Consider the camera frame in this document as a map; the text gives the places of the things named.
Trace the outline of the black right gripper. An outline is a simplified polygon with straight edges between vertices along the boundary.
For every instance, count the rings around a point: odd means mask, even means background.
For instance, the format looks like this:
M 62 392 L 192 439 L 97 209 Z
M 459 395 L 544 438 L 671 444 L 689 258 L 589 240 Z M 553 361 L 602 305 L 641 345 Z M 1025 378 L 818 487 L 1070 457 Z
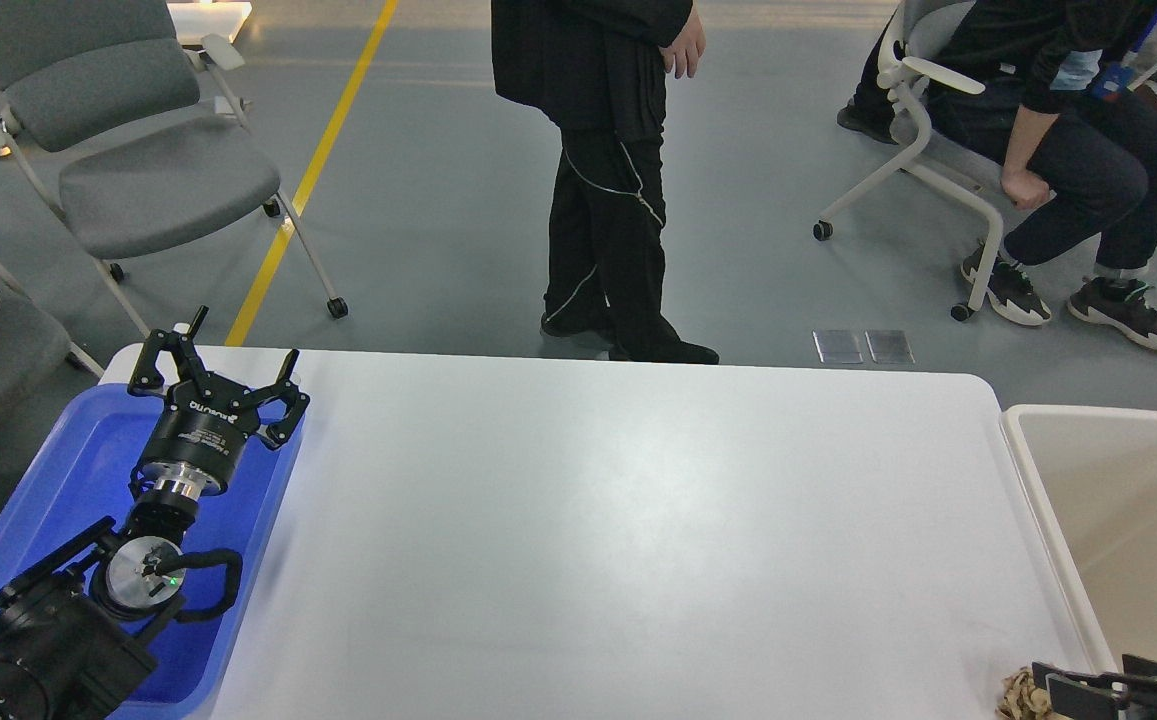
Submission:
M 1071 719 L 1157 719 L 1157 661 L 1123 653 L 1123 673 L 1073 673 L 1052 664 L 1032 662 L 1036 685 L 1048 692 L 1052 708 Z M 1128 675 L 1145 676 L 1145 682 L 1127 685 L 1118 692 L 1117 683 Z

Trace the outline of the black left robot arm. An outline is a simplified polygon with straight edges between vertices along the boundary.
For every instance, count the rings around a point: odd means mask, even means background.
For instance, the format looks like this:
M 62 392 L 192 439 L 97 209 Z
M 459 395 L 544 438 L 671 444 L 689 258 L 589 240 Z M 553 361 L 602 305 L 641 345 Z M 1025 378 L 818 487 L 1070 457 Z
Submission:
M 299 454 L 299 351 L 267 385 L 152 331 L 72 402 L 0 519 L 0 719 L 171 719 L 218 682 Z

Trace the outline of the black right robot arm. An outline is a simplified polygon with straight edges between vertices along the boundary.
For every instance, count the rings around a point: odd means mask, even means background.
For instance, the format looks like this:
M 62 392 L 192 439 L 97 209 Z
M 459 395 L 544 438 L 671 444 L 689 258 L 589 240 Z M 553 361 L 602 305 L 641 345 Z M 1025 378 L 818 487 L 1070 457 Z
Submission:
M 1031 664 L 1055 714 L 1070 719 L 1157 719 L 1157 661 L 1126 653 L 1121 673 L 1075 673 Z

